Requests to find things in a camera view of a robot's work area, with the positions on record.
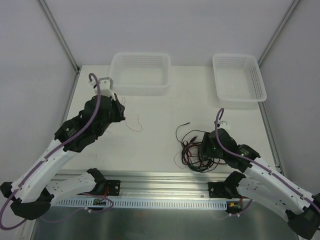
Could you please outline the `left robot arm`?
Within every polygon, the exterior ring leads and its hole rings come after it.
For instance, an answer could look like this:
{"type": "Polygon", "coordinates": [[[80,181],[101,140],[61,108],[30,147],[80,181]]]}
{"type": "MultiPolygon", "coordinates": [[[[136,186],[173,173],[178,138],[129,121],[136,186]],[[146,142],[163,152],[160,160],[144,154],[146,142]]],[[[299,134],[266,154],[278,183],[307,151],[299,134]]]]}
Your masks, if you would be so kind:
{"type": "Polygon", "coordinates": [[[83,193],[105,195],[108,181],[97,168],[61,183],[51,180],[66,163],[97,141],[110,124],[124,121],[124,110],[117,96],[94,96],[77,116],[65,121],[26,174],[1,184],[0,191],[12,212],[23,219],[35,220],[52,205],[69,197],[83,193]]]}

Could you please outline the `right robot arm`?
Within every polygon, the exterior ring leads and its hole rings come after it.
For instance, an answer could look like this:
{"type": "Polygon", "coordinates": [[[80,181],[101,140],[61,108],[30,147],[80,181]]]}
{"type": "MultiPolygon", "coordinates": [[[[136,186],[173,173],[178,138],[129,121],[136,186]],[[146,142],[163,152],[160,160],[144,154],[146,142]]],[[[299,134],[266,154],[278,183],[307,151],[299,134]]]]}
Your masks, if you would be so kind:
{"type": "Polygon", "coordinates": [[[210,197],[249,198],[278,214],[306,240],[320,229],[320,195],[288,180],[253,148],[237,144],[225,129],[205,132],[199,154],[234,169],[224,181],[208,183],[210,197]]]}

